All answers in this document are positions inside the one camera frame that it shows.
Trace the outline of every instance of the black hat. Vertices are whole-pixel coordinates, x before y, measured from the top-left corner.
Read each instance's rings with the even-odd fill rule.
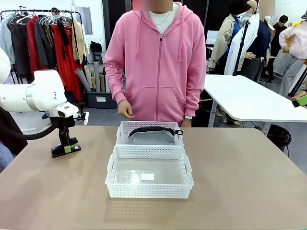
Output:
[[[229,12],[233,15],[244,13],[250,8],[251,6],[246,3],[246,0],[232,0],[229,4]]]
[[[307,11],[306,11],[306,13],[302,16],[302,19],[307,19]]]

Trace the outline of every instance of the brown table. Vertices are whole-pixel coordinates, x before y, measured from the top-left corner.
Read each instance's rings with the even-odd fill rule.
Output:
[[[0,228],[291,229],[307,226],[307,178],[254,129],[184,129],[188,200],[109,198],[116,127],[78,126],[82,151],[51,158],[58,134],[31,142],[0,174]]]

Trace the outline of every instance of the wristwatch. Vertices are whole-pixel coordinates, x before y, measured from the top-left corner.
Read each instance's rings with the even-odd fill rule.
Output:
[[[193,120],[192,116],[184,116],[185,119]]]

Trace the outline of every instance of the hoodie zipper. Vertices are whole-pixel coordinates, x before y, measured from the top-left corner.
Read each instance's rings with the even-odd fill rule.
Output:
[[[161,49],[162,49],[162,38],[163,35],[160,35],[160,47],[159,47],[159,60],[158,60],[158,79],[157,79],[157,121],[158,121],[158,107],[159,107],[159,83],[160,83],[160,64],[161,64]]]

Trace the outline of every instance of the empty white basket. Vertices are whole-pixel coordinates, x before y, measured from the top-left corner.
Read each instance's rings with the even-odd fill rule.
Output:
[[[155,121],[122,121],[118,128],[116,137],[116,145],[127,145],[129,144],[129,134],[136,128],[149,127],[149,126],[160,126],[164,128],[171,128],[179,130],[177,122],[155,122]],[[175,135],[175,145],[183,146],[182,135]]]
[[[107,166],[110,197],[189,197],[194,181],[181,146],[118,145]]]

